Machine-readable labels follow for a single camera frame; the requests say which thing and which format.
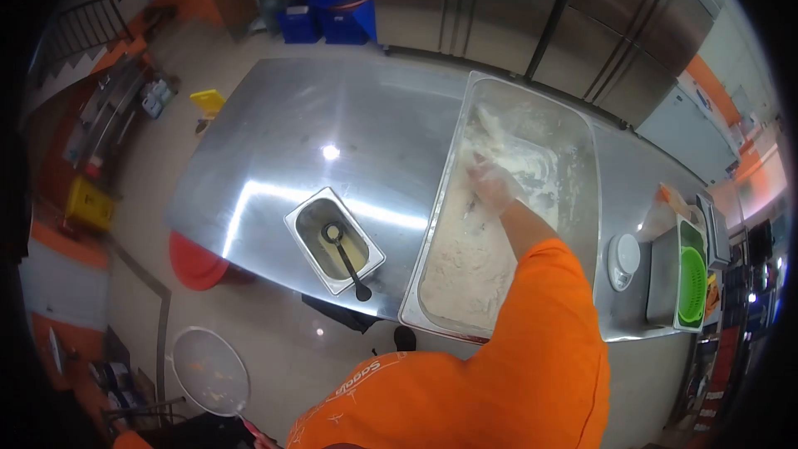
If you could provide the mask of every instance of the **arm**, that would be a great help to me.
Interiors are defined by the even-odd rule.
[[[469,361],[484,402],[532,428],[530,446],[597,447],[609,411],[606,345],[579,260],[518,197],[506,170],[476,156],[480,200],[500,216],[518,267],[491,340]]]
[[[502,167],[474,154],[468,176],[480,201],[499,215],[515,260],[536,244],[557,237],[544,219],[516,199],[524,188]]]
[[[544,219],[518,200],[514,200],[499,218],[516,260],[520,261],[538,243],[557,238],[557,233]]]

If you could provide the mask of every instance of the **flour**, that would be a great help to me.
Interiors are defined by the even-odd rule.
[[[421,300],[436,316],[493,329],[515,273],[516,260],[498,216],[475,196],[466,173],[474,152],[504,167],[524,187],[519,200],[557,230],[556,155],[514,138],[492,112],[465,129],[436,224],[421,282]]]

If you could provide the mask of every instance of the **orange shirt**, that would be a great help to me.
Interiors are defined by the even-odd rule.
[[[286,449],[598,447],[610,367],[590,285],[559,239],[529,250],[471,359],[391,353],[300,417]]]

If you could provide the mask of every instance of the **staircase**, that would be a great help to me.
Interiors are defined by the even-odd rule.
[[[116,6],[121,1],[89,0],[55,15],[29,72],[25,114],[128,50],[134,38]]]

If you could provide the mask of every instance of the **person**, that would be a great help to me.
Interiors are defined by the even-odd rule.
[[[396,352],[359,364],[296,420],[286,449],[598,447],[610,367],[591,286],[521,186],[476,155],[478,198],[499,215],[518,266],[493,337],[468,360]],[[276,447],[264,437],[256,447]]]

